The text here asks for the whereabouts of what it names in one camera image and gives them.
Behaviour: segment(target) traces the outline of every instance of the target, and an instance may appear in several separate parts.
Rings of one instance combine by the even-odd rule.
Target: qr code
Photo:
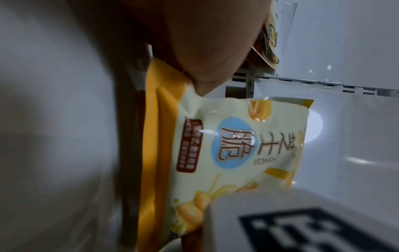
[[[392,247],[320,208],[239,217],[257,252],[392,252]]]

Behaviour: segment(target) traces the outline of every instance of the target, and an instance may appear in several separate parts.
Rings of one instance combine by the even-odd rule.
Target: gold corner of package
[[[153,59],[146,80],[139,252],[158,251],[202,226],[216,198],[290,186],[312,100],[206,99]]]

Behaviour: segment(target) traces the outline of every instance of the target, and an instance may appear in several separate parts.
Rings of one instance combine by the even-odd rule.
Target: yellow and white snack bag
[[[277,100],[206,99],[186,76],[152,60],[139,252],[158,251],[200,228],[205,208],[224,194],[291,184],[313,101]]]

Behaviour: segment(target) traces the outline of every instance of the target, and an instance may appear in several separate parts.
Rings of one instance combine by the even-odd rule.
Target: red label
[[[184,123],[182,141],[176,170],[193,173],[197,169],[204,126],[200,119],[188,119]]]

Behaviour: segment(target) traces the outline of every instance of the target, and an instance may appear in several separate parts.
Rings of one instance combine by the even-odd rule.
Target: food package in background
[[[146,88],[139,252],[200,228],[222,195],[290,186],[312,100],[206,99],[158,59]]]
[[[268,17],[247,59],[264,72],[273,74],[281,65],[297,4],[272,0]]]

